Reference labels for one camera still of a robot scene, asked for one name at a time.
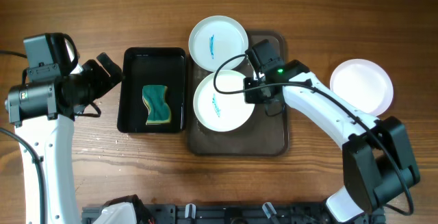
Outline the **white plate bottom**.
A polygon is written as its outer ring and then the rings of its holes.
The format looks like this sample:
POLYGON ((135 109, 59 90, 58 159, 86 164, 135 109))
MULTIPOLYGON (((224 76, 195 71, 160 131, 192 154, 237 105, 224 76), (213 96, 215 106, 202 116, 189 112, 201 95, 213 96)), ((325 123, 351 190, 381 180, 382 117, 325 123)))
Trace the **white plate bottom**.
POLYGON ((244 78, 237 71, 222 70, 201 81, 194 93, 193 108, 204 127, 215 132, 229 132, 247 122, 255 105, 246 103, 242 93, 230 93, 243 89, 244 78))

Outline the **white plate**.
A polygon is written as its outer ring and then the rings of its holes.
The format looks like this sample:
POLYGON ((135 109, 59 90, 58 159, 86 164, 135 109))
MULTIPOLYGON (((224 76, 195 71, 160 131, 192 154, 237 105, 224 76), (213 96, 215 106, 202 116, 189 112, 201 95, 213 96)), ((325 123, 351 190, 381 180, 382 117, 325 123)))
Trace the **white plate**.
POLYGON ((215 132, 229 132, 247 122, 255 105, 246 103, 242 93, 230 93, 243 89, 244 78, 237 71, 222 70, 201 81, 194 93, 193 108, 204 127, 215 132))
POLYGON ((335 68, 330 89, 343 100, 374 116, 386 112, 394 99, 389 75, 376 63, 351 59, 335 68))
POLYGON ((244 54, 249 46, 246 30, 228 16, 210 16, 192 29, 189 52, 202 69, 215 72, 230 58, 244 54))

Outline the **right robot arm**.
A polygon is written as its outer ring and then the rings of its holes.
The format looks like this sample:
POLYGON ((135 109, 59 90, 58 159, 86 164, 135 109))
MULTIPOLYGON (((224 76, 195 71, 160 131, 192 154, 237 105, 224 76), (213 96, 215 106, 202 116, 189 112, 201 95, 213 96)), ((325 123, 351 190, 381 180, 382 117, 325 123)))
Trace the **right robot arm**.
POLYGON ((405 126, 362 112, 329 90, 308 67, 294 60, 251 60, 254 79, 244 95, 256 102, 280 99, 326 132, 342 150, 344 185, 325 201, 330 215, 346 223, 386 207, 413 214, 410 187, 420 172, 405 126))

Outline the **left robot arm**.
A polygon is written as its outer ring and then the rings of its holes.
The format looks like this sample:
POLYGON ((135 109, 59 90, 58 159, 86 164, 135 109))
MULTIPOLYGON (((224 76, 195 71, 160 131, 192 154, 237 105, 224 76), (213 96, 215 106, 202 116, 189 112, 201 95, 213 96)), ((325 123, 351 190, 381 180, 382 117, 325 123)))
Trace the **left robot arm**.
POLYGON ((74 121, 123 79, 106 53, 79 73, 11 89, 5 100, 21 149, 27 223, 80 223, 72 166, 74 121))

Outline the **green yellow sponge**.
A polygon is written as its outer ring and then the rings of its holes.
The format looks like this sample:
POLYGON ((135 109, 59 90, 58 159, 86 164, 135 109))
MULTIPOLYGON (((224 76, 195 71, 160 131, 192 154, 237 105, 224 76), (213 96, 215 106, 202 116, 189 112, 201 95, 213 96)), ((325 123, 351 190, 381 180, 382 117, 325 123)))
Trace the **green yellow sponge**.
POLYGON ((142 88, 142 100, 148 110, 146 125, 161 125, 171 122, 171 110, 166 103, 168 87, 146 85, 142 88))

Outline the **white plate top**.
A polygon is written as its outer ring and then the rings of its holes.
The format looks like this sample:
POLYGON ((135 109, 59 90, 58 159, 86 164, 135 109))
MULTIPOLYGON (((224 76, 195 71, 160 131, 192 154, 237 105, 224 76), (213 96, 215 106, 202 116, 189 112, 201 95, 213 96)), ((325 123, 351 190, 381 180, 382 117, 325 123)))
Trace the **white plate top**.
POLYGON ((244 54, 249 46, 246 30, 228 16, 210 16, 192 29, 189 52, 202 69, 215 72, 230 58, 244 54))

